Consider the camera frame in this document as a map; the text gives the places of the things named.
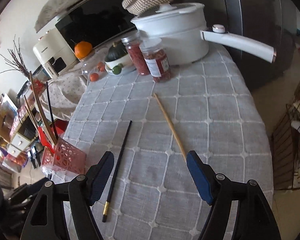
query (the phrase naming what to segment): pot handle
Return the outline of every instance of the pot handle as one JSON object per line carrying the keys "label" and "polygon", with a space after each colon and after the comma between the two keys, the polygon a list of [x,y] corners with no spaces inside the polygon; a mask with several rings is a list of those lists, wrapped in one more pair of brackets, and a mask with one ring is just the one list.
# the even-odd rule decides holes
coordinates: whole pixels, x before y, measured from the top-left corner
{"label": "pot handle", "polygon": [[243,50],[270,63],[273,63],[276,58],[276,51],[273,47],[244,36],[224,33],[222,25],[214,25],[213,31],[201,31],[201,38],[206,41]]}

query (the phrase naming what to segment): jar label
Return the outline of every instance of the jar label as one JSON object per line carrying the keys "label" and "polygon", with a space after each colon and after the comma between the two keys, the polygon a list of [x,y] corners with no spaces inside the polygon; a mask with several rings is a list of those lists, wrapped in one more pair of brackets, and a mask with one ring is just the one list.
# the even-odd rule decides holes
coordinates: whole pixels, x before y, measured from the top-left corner
{"label": "jar label", "polygon": [[160,59],[145,59],[145,61],[153,77],[161,77],[161,74],[170,68],[166,56]]}

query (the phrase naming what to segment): white bowl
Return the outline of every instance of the white bowl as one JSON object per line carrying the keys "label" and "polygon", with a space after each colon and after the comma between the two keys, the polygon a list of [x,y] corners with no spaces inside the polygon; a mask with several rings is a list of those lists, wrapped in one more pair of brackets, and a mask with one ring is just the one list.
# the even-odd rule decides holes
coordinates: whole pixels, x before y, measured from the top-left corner
{"label": "white bowl", "polygon": [[121,76],[121,75],[125,75],[127,73],[130,73],[132,71],[134,71],[136,69],[136,67],[134,65],[131,66],[125,66],[122,68],[121,73],[118,75],[114,75],[112,73],[112,69],[108,67],[108,65],[106,64],[106,71],[110,74],[110,75],[114,75],[114,76]]}
{"label": "white bowl", "polygon": [[106,62],[106,65],[108,65],[108,67],[110,69],[113,69],[115,66],[117,66],[118,64],[123,64],[123,66],[131,66],[133,65],[133,62],[129,56],[129,54],[119,58],[119,59],[116,59],[114,61],[110,61],[110,62]]}

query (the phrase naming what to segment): plastic jar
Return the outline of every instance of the plastic jar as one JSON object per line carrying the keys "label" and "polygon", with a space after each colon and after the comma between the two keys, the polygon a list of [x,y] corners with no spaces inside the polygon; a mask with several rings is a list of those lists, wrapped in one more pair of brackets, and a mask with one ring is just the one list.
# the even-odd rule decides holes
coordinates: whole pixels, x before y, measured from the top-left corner
{"label": "plastic jar", "polygon": [[128,37],[122,38],[121,41],[125,45],[127,52],[138,73],[140,75],[149,75],[150,71],[139,48],[141,42],[139,31],[130,33]]}
{"label": "plastic jar", "polygon": [[171,78],[170,66],[160,38],[144,39],[140,44],[142,55],[155,82]]}

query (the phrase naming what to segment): gray tablecloth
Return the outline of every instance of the gray tablecloth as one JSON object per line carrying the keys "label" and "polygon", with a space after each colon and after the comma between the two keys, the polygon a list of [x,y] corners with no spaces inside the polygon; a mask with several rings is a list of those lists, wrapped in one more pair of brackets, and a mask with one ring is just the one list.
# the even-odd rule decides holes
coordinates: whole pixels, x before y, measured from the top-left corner
{"label": "gray tablecloth", "polygon": [[[92,207],[105,239],[197,239],[210,207],[201,200],[180,150],[152,93],[160,97],[185,150],[195,150],[216,173],[259,182],[269,203],[273,181],[264,124],[244,80],[223,46],[210,44],[201,61],[173,67],[173,78],[154,83],[136,71],[91,83],[65,139],[87,153],[86,166],[105,151],[117,159],[129,120],[133,121],[120,165],[107,223],[101,223],[111,179]],[[61,183],[73,177],[57,172]],[[234,227],[233,203],[225,239]],[[69,204],[66,220],[77,239]]]}

